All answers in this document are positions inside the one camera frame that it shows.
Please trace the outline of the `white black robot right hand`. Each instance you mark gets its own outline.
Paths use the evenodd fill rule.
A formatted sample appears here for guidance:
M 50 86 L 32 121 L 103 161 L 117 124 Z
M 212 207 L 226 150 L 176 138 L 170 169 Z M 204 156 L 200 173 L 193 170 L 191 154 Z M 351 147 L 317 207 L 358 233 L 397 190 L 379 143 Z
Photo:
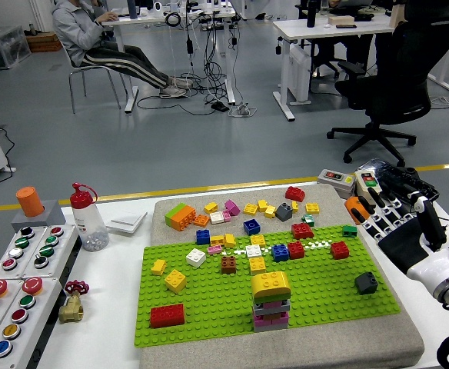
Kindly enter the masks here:
M 417 217 L 374 239 L 403 274 L 421 282 L 439 302 L 449 304 L 449 250 L 441 249 L 447 240 L 444 227 L 430 200 L 409 185 L 404 189 Z

